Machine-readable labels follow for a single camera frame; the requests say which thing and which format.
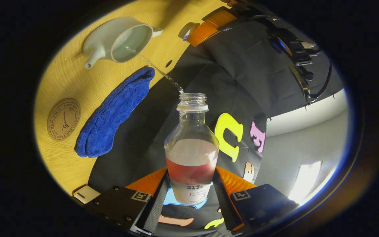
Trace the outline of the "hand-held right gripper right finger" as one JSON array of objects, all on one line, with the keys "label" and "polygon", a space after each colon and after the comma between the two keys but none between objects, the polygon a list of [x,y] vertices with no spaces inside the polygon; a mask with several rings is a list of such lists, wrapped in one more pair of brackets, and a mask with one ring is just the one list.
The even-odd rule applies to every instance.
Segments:
[{"label": "hand-held right gripper right finger", "polygon": [[266,231],[299,206],[269,184],[256,186],[220,167],[213,186],[226,229],[234,235]]}]

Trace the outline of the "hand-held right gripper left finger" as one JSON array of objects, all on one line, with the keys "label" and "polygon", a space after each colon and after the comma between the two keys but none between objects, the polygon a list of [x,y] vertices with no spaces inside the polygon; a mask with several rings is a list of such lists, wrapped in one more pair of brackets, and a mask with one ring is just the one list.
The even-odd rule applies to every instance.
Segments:
[{"label": "hand-held right gripper left finger", "polygon": [[155,171],[126,187],[113,186],[84,209],[132,235],[152,235],[161,216],[169,188],[167,168]]}]

